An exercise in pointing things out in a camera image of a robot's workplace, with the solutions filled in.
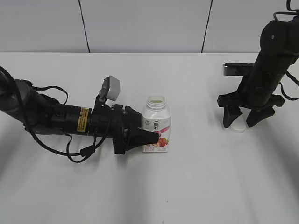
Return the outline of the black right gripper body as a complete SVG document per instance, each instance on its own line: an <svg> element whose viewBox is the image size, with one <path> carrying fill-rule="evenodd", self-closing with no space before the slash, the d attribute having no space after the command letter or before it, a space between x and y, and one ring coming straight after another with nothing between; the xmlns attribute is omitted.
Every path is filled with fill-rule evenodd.
<svg viewBox="0 0 299 224"><path fill-rule="evenodd" d="M283 76L283 74L264 74L257 77L253 74L244 75L236 91L218 96L218 106L236 106L252 110L263 110L274 105L282 107L284 98L273 92Z"/></svg>

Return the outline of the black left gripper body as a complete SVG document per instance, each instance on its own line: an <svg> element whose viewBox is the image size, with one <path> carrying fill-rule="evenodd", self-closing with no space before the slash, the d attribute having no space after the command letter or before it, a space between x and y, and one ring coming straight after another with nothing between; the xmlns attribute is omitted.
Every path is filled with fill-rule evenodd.
<svg viewBox="0 0 299 224"><path fill-rule="evenodd" d="M106 103L94 104L89 122L89 135L100 137L98 143L93 143L93 151L100 147L106 138L113 140L115 154L125 154L127 144L127 129L129 127L129 112L131 107L114 104L108 106Z"/></svg>

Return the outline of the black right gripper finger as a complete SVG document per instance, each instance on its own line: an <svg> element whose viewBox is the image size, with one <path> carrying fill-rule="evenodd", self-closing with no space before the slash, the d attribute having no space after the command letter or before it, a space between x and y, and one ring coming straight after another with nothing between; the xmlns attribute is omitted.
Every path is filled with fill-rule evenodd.
<svg viewBox="0 0 299 224"><path fill-rule="evenodd" d="M238 106L226 105L224 106L223 125L225 128L229 128L230 125L242 115L242 112Z"/></svg>
<svg viewBox="0 0 299 224"><path fill-rule="evenodd" d="M246 119L246 123L248 125L249 128L255 126L257 123L259 123L260 121L271 117L275 114L275 111L272 107L268 107L262 110L251 110L247 119Z"/></svg>

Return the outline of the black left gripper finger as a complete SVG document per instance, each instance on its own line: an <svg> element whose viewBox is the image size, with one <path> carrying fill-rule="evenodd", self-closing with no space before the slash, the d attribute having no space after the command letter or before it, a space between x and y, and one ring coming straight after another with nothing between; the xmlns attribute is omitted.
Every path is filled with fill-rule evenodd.
<svg viewBox="0 0 299 224"><path fill-rule="evenodd" d="M125 106L125 122L128 125L133 125L134 127L142 127L142 114L134 110L130 106Z"/></svg>
<svg viewBox="0 0 299 224"><path fill-rule="evenodd" d="M142 130L136 127L130 127L127 130L125 151L144 145L156 144L158 142L158 133Z"/></svg>

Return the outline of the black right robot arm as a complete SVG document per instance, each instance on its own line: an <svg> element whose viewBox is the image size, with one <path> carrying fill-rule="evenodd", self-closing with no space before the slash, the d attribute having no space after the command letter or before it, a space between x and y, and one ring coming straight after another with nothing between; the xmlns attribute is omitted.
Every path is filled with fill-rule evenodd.
<svg viewBox="0 0 299 224"><path fill-rule="evenodd" d="M290 74L289 67L299 58L299 18L291 21L270 21L260 36L260 52L254 63L225 63L225 76L241 76L236 91L219 95L218 106L224 109L225 128L242 114L241 108L250 109L246 119L253 127L263 119L274 115L274 106L282 107L285 100L293 100L284 91L274 91L287 75L295 84L298 80Z"/></svg>

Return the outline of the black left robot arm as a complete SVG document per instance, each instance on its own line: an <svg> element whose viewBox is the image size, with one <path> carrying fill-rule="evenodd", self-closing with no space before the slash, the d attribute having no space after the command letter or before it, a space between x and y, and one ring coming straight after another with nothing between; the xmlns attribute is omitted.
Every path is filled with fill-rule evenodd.
<svg viewBox="0 0 299 224"><path fill-rule="evenodd" d="M41 92L45 88L34 87L27 80L16 81L23 108L12 84L0 83L0 109L7 115L25 123L26 113L32 131L39 135L74 134L84 136L107 137L113 140L115 154L157 143L159 134L141 129L142 115L129 106L113 105L109 107L97 101L94 108L66 105Z"/></svg>

